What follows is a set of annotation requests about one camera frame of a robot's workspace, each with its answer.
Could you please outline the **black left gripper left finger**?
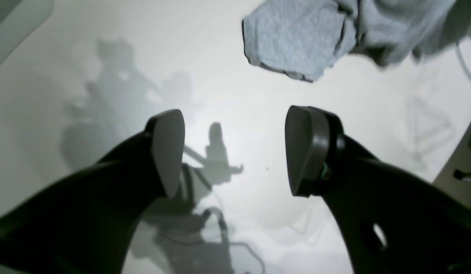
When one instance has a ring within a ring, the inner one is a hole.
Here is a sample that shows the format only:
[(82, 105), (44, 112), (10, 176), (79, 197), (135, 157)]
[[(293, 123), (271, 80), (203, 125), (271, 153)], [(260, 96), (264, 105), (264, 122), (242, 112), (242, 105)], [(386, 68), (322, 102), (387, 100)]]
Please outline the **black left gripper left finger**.
[(29, 274), (120, 274), (145, 209), (176, 194), (184, 146), (180, 110), (153, 116), (94, 165), (0, 217), (0, 264)]

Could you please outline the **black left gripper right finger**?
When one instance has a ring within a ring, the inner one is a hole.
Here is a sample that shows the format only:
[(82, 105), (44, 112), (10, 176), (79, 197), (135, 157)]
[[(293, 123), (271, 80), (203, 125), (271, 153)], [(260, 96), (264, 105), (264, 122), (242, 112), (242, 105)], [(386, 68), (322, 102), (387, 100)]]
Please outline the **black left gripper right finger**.
[(471, 210), (379, 160), (335, 114), (291, 106), (285, 120), (291, 193), (323, 198), (356, 274), (471, 274)]

